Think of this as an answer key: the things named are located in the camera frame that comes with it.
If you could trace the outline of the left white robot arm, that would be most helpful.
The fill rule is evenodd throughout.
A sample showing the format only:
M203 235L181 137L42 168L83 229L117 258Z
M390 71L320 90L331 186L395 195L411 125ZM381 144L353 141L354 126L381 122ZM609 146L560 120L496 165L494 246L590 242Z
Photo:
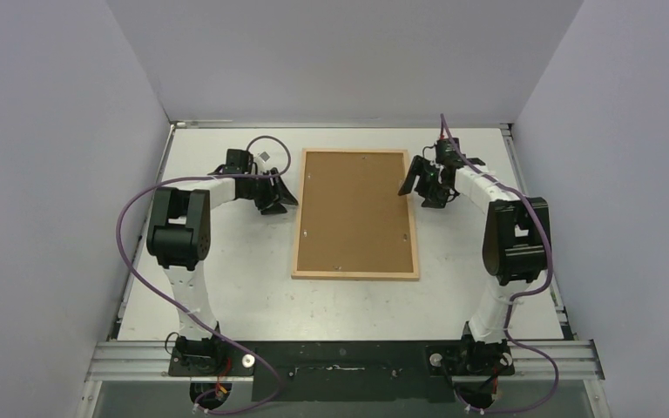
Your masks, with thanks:
M204 272L212 246L212 210L243 199L271 215L298 204L269 159L265 152L230 149L212 179L164 185L153 193L146 246L171 285L179 313L172 363L195 374L217 374L229 362L229 345L220 338Z

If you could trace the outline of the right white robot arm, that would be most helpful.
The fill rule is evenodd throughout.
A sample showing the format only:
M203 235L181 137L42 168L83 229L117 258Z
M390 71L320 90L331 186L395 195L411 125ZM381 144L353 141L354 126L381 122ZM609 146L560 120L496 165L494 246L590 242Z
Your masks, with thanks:
M490 276L458 344L456 357L441 364L454 374L509 374L513 370L507 331L523 293L549 265L549 211L542 198L528 198L498 180L479 158L467 158L454 139L440 138L435 157L412 158L399 195L416 192L422 206L443 209L469 199L485 216L483 265Z

